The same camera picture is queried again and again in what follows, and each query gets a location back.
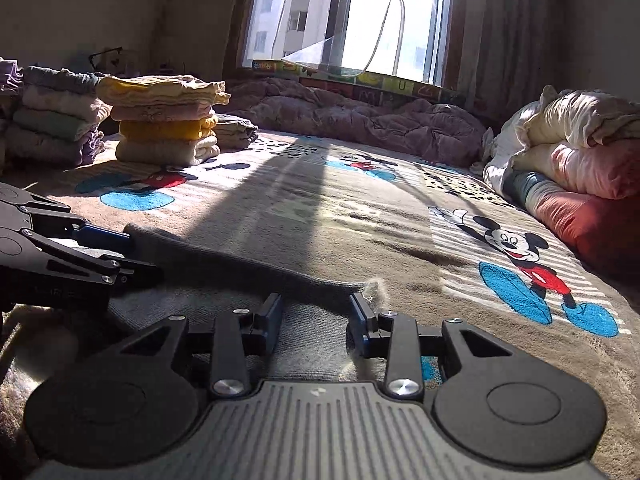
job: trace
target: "curtain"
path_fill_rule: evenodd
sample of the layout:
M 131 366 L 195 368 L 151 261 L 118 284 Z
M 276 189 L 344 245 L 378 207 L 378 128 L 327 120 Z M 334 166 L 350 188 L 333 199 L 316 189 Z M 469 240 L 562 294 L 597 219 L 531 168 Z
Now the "curtain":
M 466 108 L 503 120 L 552 84 L 554 0 L 457 0 L 463 6 L 457 90 Z

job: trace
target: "window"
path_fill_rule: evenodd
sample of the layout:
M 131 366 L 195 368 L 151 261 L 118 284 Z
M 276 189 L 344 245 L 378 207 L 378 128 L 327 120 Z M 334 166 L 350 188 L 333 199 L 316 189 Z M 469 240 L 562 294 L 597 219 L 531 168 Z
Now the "window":
M 292 10 L 289 15 L 289 30 L 304 32 L 306 27 L 306 10 Z
M 270 59 L 298 52 L 300 60 L 308 52 L 330 69 L 442 83 L 449 0 L 271 0 L 270 14 L 265 0 L 256 1 L 248 38 L 267 35 L 260 51 L 247 42 L 244 66 L 256 52 Z
M 273 7 L 273 0 L 262 0 L 260 12 L 271 12 L 271 7 Z
M 254 50 L 256 52 L 264 52 L 264 47 L 266 46 L 266 43 L 267 43 L 267 31 L 261 30 L 257 32 L 255 35 Z

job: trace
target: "red shorts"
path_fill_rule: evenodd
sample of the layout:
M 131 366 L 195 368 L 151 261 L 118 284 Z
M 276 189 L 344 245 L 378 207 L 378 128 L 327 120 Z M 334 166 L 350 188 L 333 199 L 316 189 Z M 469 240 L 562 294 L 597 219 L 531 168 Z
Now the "red shorts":
M 571 293 L 571 289 L 566 286 L 565 282 L 544 267 L 531 267 L 530 269 L 520 268 L 520 270 L 529 276 L 533 283 L 547 290 L 554 290 L 562 296 Z

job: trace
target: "pink folded cloth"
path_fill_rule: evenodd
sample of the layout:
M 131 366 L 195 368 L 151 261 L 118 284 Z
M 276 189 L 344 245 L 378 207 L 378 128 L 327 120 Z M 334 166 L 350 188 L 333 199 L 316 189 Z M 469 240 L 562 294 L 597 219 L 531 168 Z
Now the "pink folded cloth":
M 194 103 L 183 105 L 114 106 L 111 119 L 114 121 L 197 121 L 209 117 L 209 104 Z

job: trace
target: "ribbed gray panel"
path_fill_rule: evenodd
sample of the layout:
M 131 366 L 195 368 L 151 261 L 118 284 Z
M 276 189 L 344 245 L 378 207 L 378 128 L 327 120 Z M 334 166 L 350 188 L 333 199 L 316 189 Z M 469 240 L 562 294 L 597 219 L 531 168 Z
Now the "ribbed gray panel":
M 49 462 L 30 476 L 30 480 L 602 478 L 588 463 L 530 474 L 474 462 L 435 431 L 419 405 L 388 400 L 371 383 L 269 381 L 249 399 L 215 403 L 191 438 L 148 463 L 81 470 Z

